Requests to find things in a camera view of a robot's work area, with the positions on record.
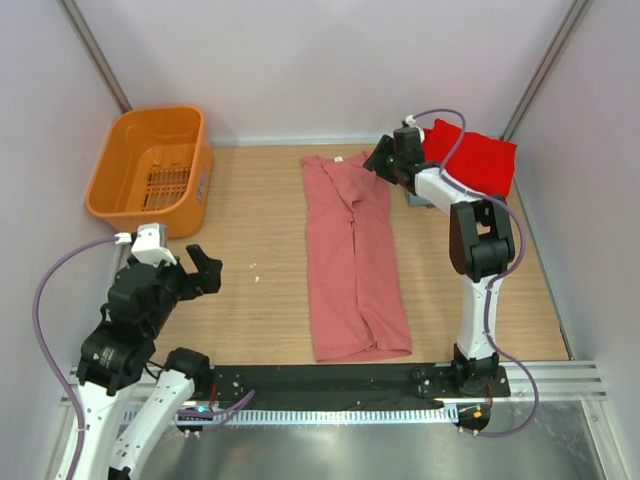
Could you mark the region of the pink t shirt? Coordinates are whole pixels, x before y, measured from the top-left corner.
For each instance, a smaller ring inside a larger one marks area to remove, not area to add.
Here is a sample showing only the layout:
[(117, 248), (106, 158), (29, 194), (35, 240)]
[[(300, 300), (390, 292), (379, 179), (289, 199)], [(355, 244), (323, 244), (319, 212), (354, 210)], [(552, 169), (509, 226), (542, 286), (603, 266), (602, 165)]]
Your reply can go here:
[(310, 329), (319, 363), (412, 352), (388, 184), (353, 157), (302, 159)]

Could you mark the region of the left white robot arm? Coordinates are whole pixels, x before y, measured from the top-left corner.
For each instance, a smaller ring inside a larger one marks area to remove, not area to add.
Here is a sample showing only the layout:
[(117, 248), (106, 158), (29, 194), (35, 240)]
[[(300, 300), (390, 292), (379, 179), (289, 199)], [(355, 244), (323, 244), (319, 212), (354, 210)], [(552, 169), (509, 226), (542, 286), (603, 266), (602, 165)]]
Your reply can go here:
[(137, 479), (161, 431), (180, 406), (212, 387), (208, 356), (184, 347), (170, 352), (152, 395), (126, 428), (124, 410), (156, 351), (155, 341), (180, 302), (220, 290), (223, 263), (197, 244), (186, 251), (196, 269), (178, 261), (157, 265), (129, 257), (100, 308), (101, 320), (80, 348), (78, 386), (68, 390), (77, 434), (68, 441), (58, 476)]

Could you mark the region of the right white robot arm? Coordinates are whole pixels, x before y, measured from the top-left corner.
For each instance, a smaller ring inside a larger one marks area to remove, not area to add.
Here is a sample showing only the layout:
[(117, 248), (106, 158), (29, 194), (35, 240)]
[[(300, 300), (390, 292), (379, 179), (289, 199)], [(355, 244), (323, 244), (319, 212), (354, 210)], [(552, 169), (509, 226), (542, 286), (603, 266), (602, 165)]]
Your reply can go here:
[(382, 136), (364, 167), (448, 215), (449, 258), (463, 280), (463, 310), (446, 378), (459, 394), (480, 396), (498, 375), (497, 300), (502, 275), (515, 258), (510, 215), (496, 197), (481, 194), (439, 165), (425, 162), (422, 137), (417, 127), (409, 126)]

